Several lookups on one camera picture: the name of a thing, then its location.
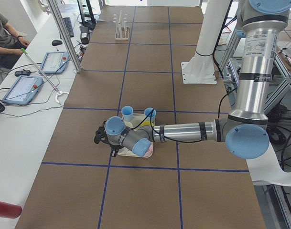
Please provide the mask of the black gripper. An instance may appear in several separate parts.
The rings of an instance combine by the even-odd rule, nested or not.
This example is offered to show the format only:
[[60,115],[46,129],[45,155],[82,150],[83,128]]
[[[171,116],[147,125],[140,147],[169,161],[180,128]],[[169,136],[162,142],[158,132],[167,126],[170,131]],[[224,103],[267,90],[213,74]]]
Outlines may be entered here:
[[98,138],[99,138],[99,142],[103,142],[104,144],[107,144],[111,147],[111,153],[117,152],[117,149],[115,148],[115,146],[112,145],[108,141],[107,133],[106,133],[105,128],[103,126],[100,126],[98,129]]

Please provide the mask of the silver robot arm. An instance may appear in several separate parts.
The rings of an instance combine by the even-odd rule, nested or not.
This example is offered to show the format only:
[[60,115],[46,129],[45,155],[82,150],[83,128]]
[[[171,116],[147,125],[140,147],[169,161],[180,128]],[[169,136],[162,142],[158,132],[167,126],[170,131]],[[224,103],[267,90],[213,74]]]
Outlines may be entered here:
[[113,116],[96,131],[94,142],[109,145],[112,156],[127,148],[142,157],[154,142],[206,140],[225,142],[232,154],[243,159],[263,155],[269,147],[268,119],[264,113],[267,89],[272,80],[278,35],[288,25],[290,8],[291,0],[239,2],[236,29],[246,38],[235,107],[227,118],[192,124],[139,124],[130,128],[124,119]]

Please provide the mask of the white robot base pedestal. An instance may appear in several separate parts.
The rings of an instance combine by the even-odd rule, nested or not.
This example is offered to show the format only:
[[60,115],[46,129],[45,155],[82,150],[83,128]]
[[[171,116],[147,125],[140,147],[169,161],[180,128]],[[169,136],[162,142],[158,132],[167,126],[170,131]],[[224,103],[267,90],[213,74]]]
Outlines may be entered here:
[[194,56],[182,62],[184,84],[216,84],[214,50],[223,30],[232,1],[209,0]]

